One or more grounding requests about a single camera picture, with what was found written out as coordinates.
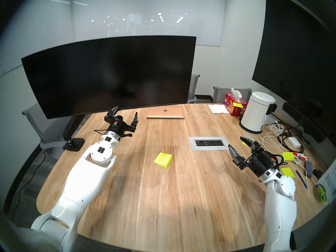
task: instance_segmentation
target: black monitor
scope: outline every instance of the black monitor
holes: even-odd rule
[[[186,103],[196,37],[128,36],[80,41],[22,58],[48,119]]]
[[[322,23],[290,0],[266,0],[252,79],[287,101],[283,109],[317,142],[334,145],[335,61],[335,37]]]

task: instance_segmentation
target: monitor stand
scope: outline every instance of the monitor stand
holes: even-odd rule
[[[82,122],[84,115],[73,116],[63,131],[63,139],[67,143],[65,150],[78,152],[85,143],[84,138],[72,138],[72,135]]]

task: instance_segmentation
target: gray office chair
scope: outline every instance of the gray office chair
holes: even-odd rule
[[[72,116],[47,119],[38,103],[24,110],[22,114],[41,138],[40,147],[47,149],[49,156],[58,160],[65,149],[63,131]]]
[[[187,103],[194,103],[197,101],[197,97],[195,97],[195,90],[197,85],[197,80],[200,75],[191,75],[190,87],[189,87],[189,95]]]
[[[213,103],[223,103],[225,94],[231,93],[231,88],[223,88],[223,87],[213,87],[215,90],[213,93]],[[250,96],[252,95],[251,88],[235,88],[235,90],[239,90],[242,94],[243,100],[248,103],[250,100]]]

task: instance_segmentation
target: blue pen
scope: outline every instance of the blue pen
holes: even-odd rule
[[[302,179],[302,177],[299,174],[299,172],[297,170],[295,170],[295,171],[296,171],[297,175],[300,177],[300,179],[301,179],[302,183],[304,184],[304,186],[306,187],[306,189],[308,189],[307,184],[304,182],[304,180]]]

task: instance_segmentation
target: paper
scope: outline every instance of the paper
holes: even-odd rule
[[[173,156],[171,154],[159,153],[159,155],[154,160],[154,163],[161,165],[162,167],[167,168]]]
[[[331,202],[336,198],[336,160],[321,176],[319,183],[325,188],[328,203],[331,204]]]
[[[238,90],[235,90],[234,87],[231,88],[231,93],[233,94],[233,96],[235,97],[235,99],[241,103],[242,101],[240,100],[242,97],[242,94],[238,91]]]
[[[252,141],[254,141],[254,139],[252,139]],[[242,144],[248,146],[248,145],[247,145],[246,143],[244,143],[243,141],[242,141]]]
[[[284,157],[285,161],[293,161],[294,159],[294,154],[291,152],[284,152],[282,153],[282,156]]]
[[[240,104],[240,103],[232,103],[235,107],[243,107],[243,105],[242,104]]]
[[[289,177],[291,177],[291,178],[295,178],[295,175],[293,174],[292,170],[291,170],[289,167],[281,168],[281,171],[282,171],[282,173],[283,173],[285,176],[289,176]]]
[[[209,104],[208,107],[213,114],[229,114],[229,111],[223,104]]]

